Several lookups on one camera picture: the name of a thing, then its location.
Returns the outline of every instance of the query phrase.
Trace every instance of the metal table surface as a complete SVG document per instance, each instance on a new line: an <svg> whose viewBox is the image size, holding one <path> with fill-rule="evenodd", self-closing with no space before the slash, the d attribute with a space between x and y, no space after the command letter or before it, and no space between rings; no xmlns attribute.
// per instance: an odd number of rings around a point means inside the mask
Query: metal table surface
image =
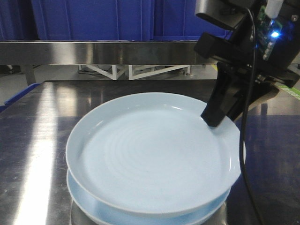
<svg viewBox="0 0 300 225"><path fill-rule="evenodd" d="M72 204L65 149L79 119L128 94L209 99L213 80L44 82L0 113L0 224L92 225ZM281 91L249 114L247 170L267 224L300 223L300 101ZM206 225L256 225L239 178Z"/></svg>

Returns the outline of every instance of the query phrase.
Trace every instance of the stainless steel shelf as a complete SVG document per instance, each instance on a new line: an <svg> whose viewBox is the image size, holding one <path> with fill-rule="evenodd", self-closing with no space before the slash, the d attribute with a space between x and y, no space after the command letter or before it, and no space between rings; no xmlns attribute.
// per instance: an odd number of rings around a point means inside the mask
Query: stainless steel shelf
<svg viewBox="0 0 300 225"><path fill-rule="evenodd" d="M180 65L213 64L195 51L195 41L172 42L0 42L0 64Z"/></svg>

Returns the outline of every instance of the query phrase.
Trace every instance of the blue container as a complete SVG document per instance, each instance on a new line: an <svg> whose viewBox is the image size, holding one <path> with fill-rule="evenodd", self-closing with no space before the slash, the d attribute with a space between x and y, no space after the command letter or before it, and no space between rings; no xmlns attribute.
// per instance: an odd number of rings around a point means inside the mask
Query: blue container
<svg viewBox="0 0 300 225"><path fill-rule="evenodd" d="M153 38L154 0L31 0L42 40Z"/></svg>
<svg viewBox="0 0 300 225"><path fill-rule="evenodd" d="M196 0L156 0L154 39L198 40L203 32L225 37L226 31L195 16Z"/></svg>
<svg viewBox="0 0 300 225"><path fill-rule="evenodd" d="M30 0L0 0L0 40L37 38Z"/></svg>

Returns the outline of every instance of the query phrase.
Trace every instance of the blue led light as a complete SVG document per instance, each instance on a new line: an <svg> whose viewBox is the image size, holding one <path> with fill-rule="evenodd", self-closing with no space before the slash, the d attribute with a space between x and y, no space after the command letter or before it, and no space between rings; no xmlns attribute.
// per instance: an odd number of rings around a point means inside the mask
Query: blue led light
<svg viewBox="0 0 300 225"><path fill-rule="evenodd" d="M272 38L277 38L277 37L279 37L279 36L280 36L280 33L277 32L277 31L274 31L274 32L271 34L271 37L272 37Z"/></svg>

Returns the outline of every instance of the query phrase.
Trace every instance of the ceramic plate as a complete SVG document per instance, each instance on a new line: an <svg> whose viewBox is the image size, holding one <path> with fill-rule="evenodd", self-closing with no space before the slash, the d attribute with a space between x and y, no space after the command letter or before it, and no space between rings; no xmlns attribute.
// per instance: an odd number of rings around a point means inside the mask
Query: ceramic plate
<svg viewBox="0 0 300 225"><path fill-rule="evenodd" d="M76 183L69 171L67 173L67 187L78 207L99 225L199 225L208 220L220 208L230 192L230 190L226 191L193 213L172 218L152 218L126 214L96 200Z"/></svg>
<svg viewBox="0 0 300 225"><path fill-rule="evenodd" d="M206 104L170 93L120 97L74 127L67 164L104 204L148 217L187 214L231 188L240 174L239 130L210 128Z"/></svg>

